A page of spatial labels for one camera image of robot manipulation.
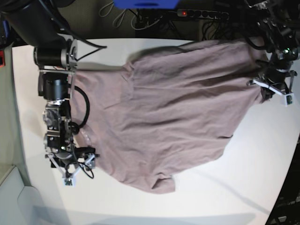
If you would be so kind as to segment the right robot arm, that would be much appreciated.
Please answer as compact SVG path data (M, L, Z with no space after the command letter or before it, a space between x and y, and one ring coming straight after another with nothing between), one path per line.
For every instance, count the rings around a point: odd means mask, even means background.
M88 96L75 86L77 43L81 38L70 29L53 0L3 0L0 13L21 39L34 47L38 94L46 100L46 158L61 172L67 186L74 185L79 171L94 178L92 170L98 154L91 146L78 148L74 143L74 136L86 125L90 114ZM79 124L71 117L70 100L75 91L86 104Z

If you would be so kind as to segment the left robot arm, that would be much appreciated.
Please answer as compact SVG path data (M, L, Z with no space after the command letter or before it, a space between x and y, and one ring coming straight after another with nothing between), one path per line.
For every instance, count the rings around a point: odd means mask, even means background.
M247 0L245 4L257 19L264 45L255 45L249 37L245 40L254 49L271 54L268 61L256 61L261 71L247 84L260 86L265 100L277 94L283 105L291 105L294 102L293 80L297 76L291 67L300 58L300 2Z

